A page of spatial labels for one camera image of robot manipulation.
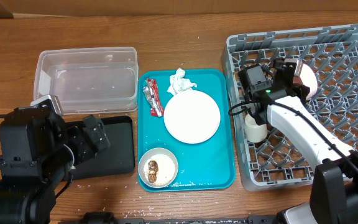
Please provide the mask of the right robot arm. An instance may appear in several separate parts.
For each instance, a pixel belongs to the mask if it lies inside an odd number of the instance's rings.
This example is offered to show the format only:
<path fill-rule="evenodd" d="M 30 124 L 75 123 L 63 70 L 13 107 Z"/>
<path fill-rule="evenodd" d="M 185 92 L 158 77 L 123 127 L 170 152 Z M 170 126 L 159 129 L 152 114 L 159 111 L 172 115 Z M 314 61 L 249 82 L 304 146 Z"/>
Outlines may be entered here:
<path fill-rule="evenodd" d="M 274 60 L 272 80 L 260 65 L 238 72 L 246 138 L 261 142 L 265 125 L 283 133 L 314 172 L 310 199 L 278 212 L 272 223 L 358 223 L 358 151 L 331 134 L 305 108 L 318 82 L 301 60 Z"/>

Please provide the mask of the cream paper cup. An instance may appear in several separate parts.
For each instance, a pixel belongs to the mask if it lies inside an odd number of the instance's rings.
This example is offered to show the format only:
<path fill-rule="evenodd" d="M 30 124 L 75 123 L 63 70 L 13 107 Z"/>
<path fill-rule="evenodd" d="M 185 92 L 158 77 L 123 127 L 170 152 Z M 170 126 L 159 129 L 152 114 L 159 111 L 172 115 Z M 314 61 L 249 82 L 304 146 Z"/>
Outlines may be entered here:
<path fill-rule="evenodd" d="M 255 119 L 247 114 L 244 118 L 245 134 L 249 142 L 258 143 L 262 142 L 268 135 L 266 124 L 258 125 Z"/>

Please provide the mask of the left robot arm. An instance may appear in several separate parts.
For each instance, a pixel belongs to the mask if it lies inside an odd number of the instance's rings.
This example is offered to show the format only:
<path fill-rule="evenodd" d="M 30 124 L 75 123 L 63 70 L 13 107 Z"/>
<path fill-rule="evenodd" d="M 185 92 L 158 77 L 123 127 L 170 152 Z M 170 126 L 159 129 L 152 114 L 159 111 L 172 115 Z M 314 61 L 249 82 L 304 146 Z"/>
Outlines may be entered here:
<path fill-rule="evenodd" d="M 68 127 L 50 108 L 16 108 L 0 124 L 0 223 L 49 223 L 71 170 L 108 149 L 103 122 L 89 115 Z"/>

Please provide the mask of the pink bowl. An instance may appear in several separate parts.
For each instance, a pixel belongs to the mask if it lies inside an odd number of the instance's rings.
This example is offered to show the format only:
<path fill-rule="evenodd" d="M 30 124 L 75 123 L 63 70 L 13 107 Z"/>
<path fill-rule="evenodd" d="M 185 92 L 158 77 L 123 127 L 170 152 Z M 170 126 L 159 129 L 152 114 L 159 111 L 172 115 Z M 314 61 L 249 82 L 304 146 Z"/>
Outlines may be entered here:
<path fill-rule="evenodd" d="M 306 64 L 303 64 L 298 76 L 294 76 L 293 83 L 302 84 L 310 89 L 310 92 L 306 96 L 307 100 L 310 100 L 318 90 L 318 82 L 313 70 Z"/>

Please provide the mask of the large white plate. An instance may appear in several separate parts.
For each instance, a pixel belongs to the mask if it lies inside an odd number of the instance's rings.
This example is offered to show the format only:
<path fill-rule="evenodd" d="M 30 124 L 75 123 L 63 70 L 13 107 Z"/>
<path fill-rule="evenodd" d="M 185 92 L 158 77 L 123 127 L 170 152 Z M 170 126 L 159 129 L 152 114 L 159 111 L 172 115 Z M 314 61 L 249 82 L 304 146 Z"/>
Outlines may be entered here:
<path fill-rule="evenodd" d="M 218 104 L 208 94 L 188 90 L 173 96 L 163 116 L 169 134 L 186 144 L 199 144 L 216 133 L 221 122 Z"/>

